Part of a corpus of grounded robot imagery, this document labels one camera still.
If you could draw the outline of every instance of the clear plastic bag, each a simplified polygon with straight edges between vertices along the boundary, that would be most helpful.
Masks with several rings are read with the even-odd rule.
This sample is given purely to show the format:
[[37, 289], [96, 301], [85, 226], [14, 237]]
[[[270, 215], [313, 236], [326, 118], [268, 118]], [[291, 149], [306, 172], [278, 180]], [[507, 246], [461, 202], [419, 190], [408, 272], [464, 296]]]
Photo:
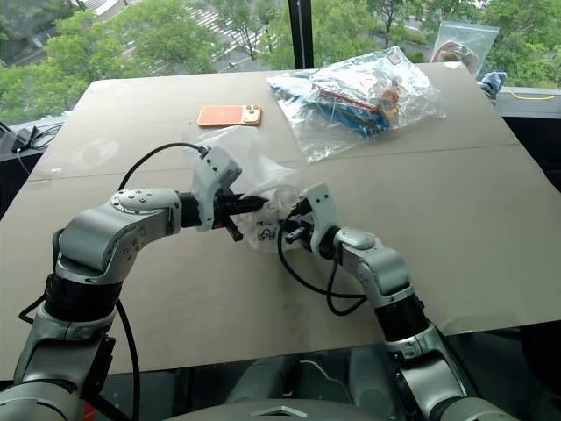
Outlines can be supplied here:
[[477, 77], [498, 33], [498, 26], [441, 22], [430, 62], [461, 61]]
[[[298, 171], [283, 167], [268, 158], [264, 135], [255, 127], [235, 125], [207, 132], [195, 143], [222, 147], [242, 169], [241, 175], [231, 185], [234, 193], [269, 199], [260, 210], [231, 218], [253, 249], [275, 252], [280, 221], [287, 217], [300, 194]], [[189, 164], [193, 166], [200, 159], [198, 152], [193, 149], [185, 148], [184, 152]], [[296, 241], [292, 246], [284, 248], [297, 248], [297, 243]]]
[[444, 116], [440, 91], [398, 46], [267, 81], [308, 162]]

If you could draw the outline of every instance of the crosswalk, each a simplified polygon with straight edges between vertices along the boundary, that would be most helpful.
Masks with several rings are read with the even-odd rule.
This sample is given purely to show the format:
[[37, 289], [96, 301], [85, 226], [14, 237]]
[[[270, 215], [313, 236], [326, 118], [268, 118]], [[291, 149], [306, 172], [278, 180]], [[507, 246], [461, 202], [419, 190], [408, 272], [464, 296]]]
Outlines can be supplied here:
[[[214, 33], [223, 35], [225, 37], [233, 38], [233, 41], [226, 47], [224, 53], [227, 54], [238, 47], [238, 44], [245, 45], [244, 38], [240, 32], [232, 31], [227, 28], [223, 28], [218, 24], [218, 13], [209, 9], [196, 9], [195, 7], [188, 6], [186, 10], [189, 17], [194, 19], [199, 26], [205, 27]], [[252, 32], [250, 34], [250, 42], [252, 46], [257, 46], [259, 40], [264, 35], [263, 31]]]

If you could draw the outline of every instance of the orange phone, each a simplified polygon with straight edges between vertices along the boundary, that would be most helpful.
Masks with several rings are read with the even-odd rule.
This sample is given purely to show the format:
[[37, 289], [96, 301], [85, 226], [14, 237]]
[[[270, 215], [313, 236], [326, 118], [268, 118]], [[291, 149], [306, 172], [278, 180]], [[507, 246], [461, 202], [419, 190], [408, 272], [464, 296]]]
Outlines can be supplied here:
[[202, 107], [196, 123], [201, 127], [227, 125], [258, 125], [261, 107], [258, 105], [213, 105]]

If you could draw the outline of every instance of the yellow cable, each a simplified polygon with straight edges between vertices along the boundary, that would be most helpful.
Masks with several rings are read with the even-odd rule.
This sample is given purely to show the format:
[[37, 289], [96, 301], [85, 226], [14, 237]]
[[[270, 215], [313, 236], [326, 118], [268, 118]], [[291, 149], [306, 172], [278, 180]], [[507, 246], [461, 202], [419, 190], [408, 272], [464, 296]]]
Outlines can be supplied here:
[[516, 99], [524, 99], [524, 100], [529, 100], [529, 101], [547, 101], [548, 99], [555, 98], [554, 95], [541, 96], [539, 98], [536, 98], [536, 97], [533, 97], [533, 96], [519, 96], [519, 95], [516, 95], [512, 90], [510, 90], [510, 88], [507, 88], [506, 86], [503, 87], [503, 89], [506, 89], [507, 92], [510, 92], [510, 94]]

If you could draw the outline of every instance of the table surface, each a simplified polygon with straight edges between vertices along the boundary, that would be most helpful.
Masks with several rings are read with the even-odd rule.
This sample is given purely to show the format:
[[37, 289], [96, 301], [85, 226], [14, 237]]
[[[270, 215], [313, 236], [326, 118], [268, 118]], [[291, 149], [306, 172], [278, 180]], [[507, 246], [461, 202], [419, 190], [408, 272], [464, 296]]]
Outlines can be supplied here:
[[[402, 254], [445, 333], [560, 318], [561, 196], [464, 69], [421, 69], [442, 90], [447, 118], [312, 165], [269, 92], [270, 73], [92, 83], [0, 222], [0, 378], [11, 377], [29, 331], [17, 314], [44, 287], [52, 233], [104, 203], [139, 156], [183, 134], [195, 139], [206, 104], [261, 104], [271, 157], [301, 170], [302, 186], [326, 182], [341, 225], [375, 232]], [[185, 191], [191, 177], [175, 150], [147, 162], [131, 185]], [[325, 284], [329, 262], [303, 251], [288, 258]], [[121, 297], [144, 370], [382, 340], [367, 306], [332, 316], [274, 254], [234, 244], [225, 231], [189, 230], [147, 246]], [[112, 334], [112, 370], [130, 371], [118, 320]]]

